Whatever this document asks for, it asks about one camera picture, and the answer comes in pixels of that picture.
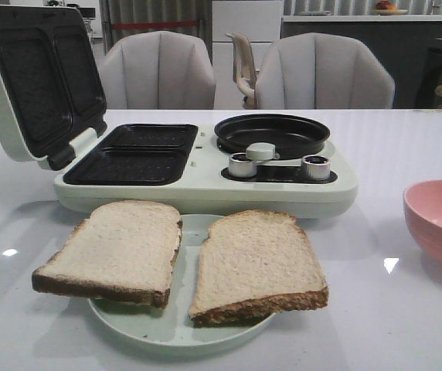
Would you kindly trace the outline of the beige office chair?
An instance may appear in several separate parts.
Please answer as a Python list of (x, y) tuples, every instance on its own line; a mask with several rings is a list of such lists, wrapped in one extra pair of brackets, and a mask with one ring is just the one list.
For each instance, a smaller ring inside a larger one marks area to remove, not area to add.
[(246, 36), (237, 33), (227, 33), (226, 36), (233, 42), (233, 82), (243, 95), (243, 107), (257, 109), (257, 70), (250, 41)]

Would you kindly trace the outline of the right grey upholstered chair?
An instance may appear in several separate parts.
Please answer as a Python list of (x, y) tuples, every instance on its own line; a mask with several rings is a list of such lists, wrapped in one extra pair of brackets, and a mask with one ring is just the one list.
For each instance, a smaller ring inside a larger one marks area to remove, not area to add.
[(389, 109), (395, 83), (357, 39), (305, 33), (274, 42), (255, 86), (263, 110)]

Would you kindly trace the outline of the left silver control knob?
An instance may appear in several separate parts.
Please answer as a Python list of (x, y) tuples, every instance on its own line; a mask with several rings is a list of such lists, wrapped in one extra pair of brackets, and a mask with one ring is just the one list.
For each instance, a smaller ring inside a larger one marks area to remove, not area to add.
[(228, 173), (239, 179), (252, 178), (257, 173), (257, 162), (248, 159), (246, 153), (233, 153), (229, 157)]

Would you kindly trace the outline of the white cabinet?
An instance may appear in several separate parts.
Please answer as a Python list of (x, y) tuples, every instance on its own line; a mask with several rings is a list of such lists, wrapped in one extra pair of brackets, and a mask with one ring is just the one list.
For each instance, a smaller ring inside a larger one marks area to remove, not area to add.
[(243, 95), (233, 82), (233, 42), (228, 33), (246, 36), (257, 69), (270, 44), (280, 38), (282, 1), (214, 1), (212, 3), (212, 66), (216, 110), (240, 110)]

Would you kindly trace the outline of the bread slice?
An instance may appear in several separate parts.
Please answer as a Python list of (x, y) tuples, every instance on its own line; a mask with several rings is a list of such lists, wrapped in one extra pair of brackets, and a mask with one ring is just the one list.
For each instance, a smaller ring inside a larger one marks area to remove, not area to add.
[(324, 308), (328, 298), (325, 275), (296, 218), (247, 210), (208, 228), (189, 317), (197, 326), (221, 325)]
[(164, 203), (125, 200), (95, 209), (32, 273), (35, 291), (165, 308), (182, 218)]

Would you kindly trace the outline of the right silver control knob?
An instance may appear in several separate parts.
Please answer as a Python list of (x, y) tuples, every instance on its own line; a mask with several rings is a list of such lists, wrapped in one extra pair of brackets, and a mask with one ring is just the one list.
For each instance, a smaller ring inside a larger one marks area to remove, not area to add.
[(301, 159), (302, 176), (312, 181), (325, 181), (331, 175), (330, 160), (320, 155), (306, 155)]

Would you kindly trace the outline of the fruit plate on counter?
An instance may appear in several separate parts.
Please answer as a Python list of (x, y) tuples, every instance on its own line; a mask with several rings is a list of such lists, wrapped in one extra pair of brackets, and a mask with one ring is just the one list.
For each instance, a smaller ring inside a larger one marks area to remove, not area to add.
[(388, 0), (378, 1), (372, 9), (372, 13), (375, 15), (405, 15), (408, 11), (408, 9), (399, 9)]

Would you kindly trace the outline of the black round frying pan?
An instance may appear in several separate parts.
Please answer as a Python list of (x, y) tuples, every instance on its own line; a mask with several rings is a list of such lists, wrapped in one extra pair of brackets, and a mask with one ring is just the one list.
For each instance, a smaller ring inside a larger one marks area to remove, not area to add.
[(324, 124), (289, 114), (245, 114), (220, 121), (214, 132), (218, 147), (227, 153), (244, 152), (253, 143), (275, 145), (281, 160), (313, 155), (330, 136)]

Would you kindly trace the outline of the left grey upholstered chair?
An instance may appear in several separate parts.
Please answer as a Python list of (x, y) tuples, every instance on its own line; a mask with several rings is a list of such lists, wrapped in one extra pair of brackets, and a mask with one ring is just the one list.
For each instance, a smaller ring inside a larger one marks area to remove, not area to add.
[(169, 31), (127, 36), (98, 69), (109, 109), (214, 108), (213, 67), (198, 37)]

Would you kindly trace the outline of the grey upholstered chair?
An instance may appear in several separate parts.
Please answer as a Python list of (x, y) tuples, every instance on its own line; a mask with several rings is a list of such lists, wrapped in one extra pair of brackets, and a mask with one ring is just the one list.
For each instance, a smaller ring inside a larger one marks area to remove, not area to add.
[(127, 36), (98, 69), (109, 109), (214, 108), (213, 67), (198, 37), (169, 31)]
[(357, 39), (305, 33), (274, 42), (255, 86), (263, 110), (389, 109), (395, 83)]

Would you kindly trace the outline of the green sandwich maker lid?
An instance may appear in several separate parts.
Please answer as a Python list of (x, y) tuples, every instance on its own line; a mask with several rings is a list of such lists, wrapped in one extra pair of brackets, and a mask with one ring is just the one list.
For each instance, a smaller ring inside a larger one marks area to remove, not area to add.
[(0, 142), (15, 161), (60, 170), (86, 131), (99, 137), (106, 101), (80, 13), (0, 5)]

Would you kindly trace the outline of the green round plate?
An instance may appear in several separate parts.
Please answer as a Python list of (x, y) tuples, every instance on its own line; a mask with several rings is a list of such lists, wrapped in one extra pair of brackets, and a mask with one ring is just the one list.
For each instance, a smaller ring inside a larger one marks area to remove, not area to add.
[(196, 291), (199, 251), (207, 239), (208, 228), (221, 218), (209, 214), (182, 216), (182, 242), (165, 309), (90, 299), (93, 313), (119, 339), (160, 356), (206, 356), (234, 349), (258, 336), (273, 315), (200, 328), (189, 318)]

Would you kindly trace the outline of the silver control knob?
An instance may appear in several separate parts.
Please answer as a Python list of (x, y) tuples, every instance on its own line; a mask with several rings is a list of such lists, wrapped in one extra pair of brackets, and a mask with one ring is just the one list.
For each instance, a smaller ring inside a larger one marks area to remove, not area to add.
[(301, 159), (302, 176), (312, 181), (325, 181), (331, 175), (330, 160), (320, 155), (306, 155)]
[(228, 173), (239, 179), (252, 178), (257, 173), (257, 162), (248, 159), (246, 153), (233, 153), (229, 157)]

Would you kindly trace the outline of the dark counter with white top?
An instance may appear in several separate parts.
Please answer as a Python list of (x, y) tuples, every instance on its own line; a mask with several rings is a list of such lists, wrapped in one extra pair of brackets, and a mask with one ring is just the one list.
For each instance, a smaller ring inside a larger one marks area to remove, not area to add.
[(282, 37), (320, 32), (362, 41), (395, 81), (395, 108), (437, 106), (442, 15), (286, 15), (282, 23)]

